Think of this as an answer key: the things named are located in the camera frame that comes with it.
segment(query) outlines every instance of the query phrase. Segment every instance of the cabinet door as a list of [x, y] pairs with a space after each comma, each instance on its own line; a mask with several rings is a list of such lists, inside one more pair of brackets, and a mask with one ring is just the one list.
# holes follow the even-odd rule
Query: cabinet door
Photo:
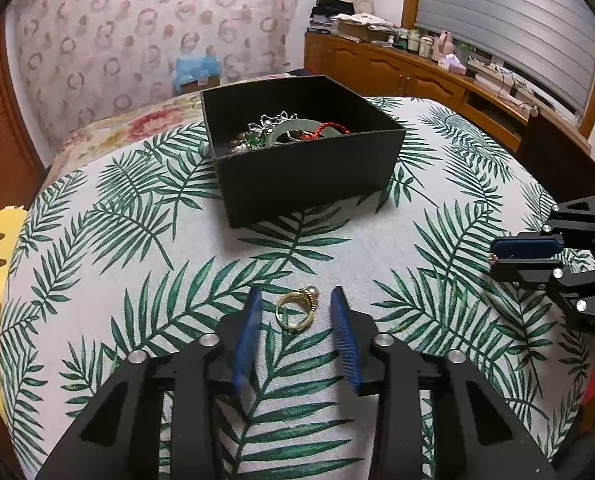
[[367, 54], [363, 83], [366, 96], [403, 96], [410, 76], [409, 64], [378, 52]]
[[304, 46], [304, 67], [315, 75], [329, 75], [331, 40], [323, 35], [307, 34]]
[[364, 94], [366, 57], [362, 47], [353, 41], [336, 41], [331, 50], [331, 62], [326, 75], [358, 94]]
[[464, 88], [434, 72], [416, 67], [407, 85], [406, 95], [433, 99], [445, 106], [456, 107], [462, 101]]

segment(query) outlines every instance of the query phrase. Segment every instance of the tablecloth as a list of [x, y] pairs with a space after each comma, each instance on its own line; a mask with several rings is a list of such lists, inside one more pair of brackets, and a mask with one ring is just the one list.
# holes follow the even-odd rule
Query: tablecloth
[[[7, 422], [29, 479], [128, 352], [177, 351], [241, 308], [252, 285], [267, 301], [256, 373], [245, 413], [220, 402], [217, 421], [231, 478], [367, 478], [377, 402], [341, 379], [328, 312], [337, 285], [412, 348], [464, 351], [554, 455], [595, 349], [543, 292], [490, 280], [486, 261], [493, 238], [538, 229], [553, 201], [448, 108], [369, 100], [407, 134], [388, 187], [368, 197], [230, 229], [201, 122], [121, 148], [41, 193], [14, 253], [0, 325]], [[584, 252], [563, 259], [577, 271], [594, 265]], [[306, 332], [289, 336], [272, 304], [306, 285], [321, 291], [321, 306]], [[433, 428], [421, 402], [432, 478]], [[164, 413], [161, 478], [170, 455]]]

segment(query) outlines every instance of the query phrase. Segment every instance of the blue gripper pad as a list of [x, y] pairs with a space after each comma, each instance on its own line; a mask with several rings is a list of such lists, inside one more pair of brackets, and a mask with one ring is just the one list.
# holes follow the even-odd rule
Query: blue gripper pad
[[559, 254], [564, 243], [553, 238], [500, 238], [491, 244], [491, 252], [500, 260], [547, 259]]
[[260, 325], [262, 323], [262, 293], [256, 286], [252, 286], [244, 305], [246, 318], [238, 343], [233, 352], [233, 386], [238, 394], [251, 374], [260, 340]]
[[344, 298], [341, 288], [334, 288], [331, 292], [331, 324], [333, 325], [333, 336], [335, 337], [341, 357], [344, 378], [346, 378], [357, 393], [362, 378], [359, 371], [359, 351], [349, 320], [350, 314], [349, 305], [346, 298]]

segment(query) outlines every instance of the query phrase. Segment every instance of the wooden wall panel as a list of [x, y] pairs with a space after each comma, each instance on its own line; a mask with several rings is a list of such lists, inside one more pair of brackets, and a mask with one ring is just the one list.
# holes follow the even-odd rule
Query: wooden wall panel
[[29, 206], [40, 189], [45, 170], [24, 128], [4, 48], [4, 19], [0, 20], [0, 209]]

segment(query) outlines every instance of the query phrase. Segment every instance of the red string bracelet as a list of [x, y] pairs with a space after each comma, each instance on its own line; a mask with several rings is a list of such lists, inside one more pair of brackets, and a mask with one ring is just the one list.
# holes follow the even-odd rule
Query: red string bracelet
[[329, 127], [329, 126], [332, 127], [332, 128], [335, 128], [336, 130], [338, 130], [342, 134], [350, 134], [351, 133], [348, 128], [345, 128], [341, 124], [338, 124], [338, 123], [322, 123], [322, 124], [320, 124], [317, 127], [317, 129], [312, 134], [302, 134], [302, 135], [300, 135], [300, 140], [317, 139], [320, 136], [320, 134], [322, 133], [322, 131], [325, 128]]

